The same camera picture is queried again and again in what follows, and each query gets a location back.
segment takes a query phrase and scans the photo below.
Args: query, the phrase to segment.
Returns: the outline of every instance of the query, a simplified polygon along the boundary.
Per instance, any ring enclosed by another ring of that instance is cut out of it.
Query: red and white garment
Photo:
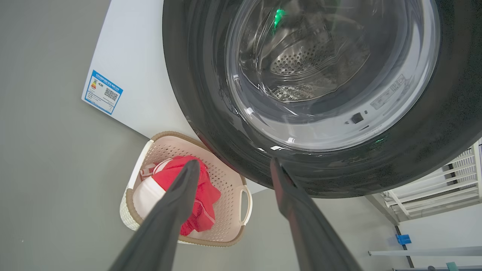
[[[184,165],[191,160],[200,163],[198,189],[191,216],[181,227],[181,234],[189,235],[193,230],[198,232],[210,230],[215,223],[213,204],[221,197],[209,179],[208,168],[193,156],[176,156],[159,164],[151,164],[141,170],[143,181],[134,191],[133,200],[137,213],[145,218],[159,199],[166,193]]]

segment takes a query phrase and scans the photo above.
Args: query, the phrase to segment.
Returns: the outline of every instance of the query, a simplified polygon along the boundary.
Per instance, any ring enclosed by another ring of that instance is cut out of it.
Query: door glass
[[[429,0],[246,0],[228,33],[228,80],[265,136],[296,149],[344,149],[413,106],[439,43]]]

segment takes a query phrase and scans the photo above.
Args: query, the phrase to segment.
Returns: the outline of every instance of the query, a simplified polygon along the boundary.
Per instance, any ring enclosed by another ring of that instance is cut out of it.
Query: basket handle
[[[135,180],[137,180],[137,176],[139,176],[139,172],[141,171],[142,163],[146,158],[147,152],[150,150],[150,147],[154,143],[154,140],[149,140],[137,158],[137,162],[135,162],[134,170],[132,171],[131,178],[129,179],[129,183],[127,184],[127,188],[134,189]]]
[[[246,195],[248,196],[248,211],[244,216],[243,220],[241,220],[241,217],[240,217],[240,223],[243,226],[246,226],[246,224],[248,224],[249,218],[251,217],[251,212],[253,211],[253,196],[251,195],[251,192],[249,192],[248,186],[243,185],[241,188],[241,195],[240,195],[240,215],[241,215],[241,204],[242,204],[243,192],[246,193]]]

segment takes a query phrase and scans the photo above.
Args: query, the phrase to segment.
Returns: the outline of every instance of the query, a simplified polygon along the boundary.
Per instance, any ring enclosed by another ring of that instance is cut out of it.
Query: qr code
[[[111,98],[112,100],[117,100],[118,94],[113,92],[112,90],[106,88],[106,92],[104,92],[104,95]]]

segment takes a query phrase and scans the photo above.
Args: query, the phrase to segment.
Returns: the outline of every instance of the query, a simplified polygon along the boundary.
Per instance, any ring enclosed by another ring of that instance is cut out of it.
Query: red clothing
[[[181,227],[181,235],[184,236],[189,235],[193,230],[200,232],[211,229],[215,222],[213,204],[219,200],[221,192],[211,184],[206,165],[194,156],[176,156],[161,171],[152,176],[167,191],[183,166],[194,159],[199,161],[201,168],[192,214]]]

